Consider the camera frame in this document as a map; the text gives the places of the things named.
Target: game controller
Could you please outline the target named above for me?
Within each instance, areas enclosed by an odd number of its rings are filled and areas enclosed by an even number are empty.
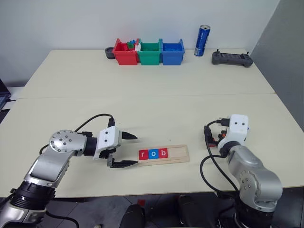
[[[253,64],[253,60],[247,54],[229,54],[229,53],[220,53],[219,50],[212,53],[212,63],[218,65],[220,63],[238,65],[241,64],[244,67],[250,67]]]

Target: green bin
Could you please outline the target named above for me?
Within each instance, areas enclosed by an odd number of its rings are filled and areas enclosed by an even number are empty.
[[[158,39],[158,43],[142,43],[139,39],[140,47],[137,54],[142,65],[159,65],[162,52],[161,40]]]

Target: blue letter block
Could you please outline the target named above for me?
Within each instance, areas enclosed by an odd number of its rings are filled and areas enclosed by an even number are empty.
[[[149,150],[149,159],[158,158],[158,149]]]

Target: blue can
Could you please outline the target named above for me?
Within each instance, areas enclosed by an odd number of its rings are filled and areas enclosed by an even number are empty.
[[[196,41],[196,47],[194,50],[194,54],[196,56],[202,56],[204,54],[209,33],[210,33],[209,25],[201,25],[199,27],[198,40]]]

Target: blue bin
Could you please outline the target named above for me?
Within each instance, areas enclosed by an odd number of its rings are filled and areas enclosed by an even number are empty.
[[[163,43],[161,39],[161,60],[164,65],[180,65],[185,53],[182,39],[179,43]]]

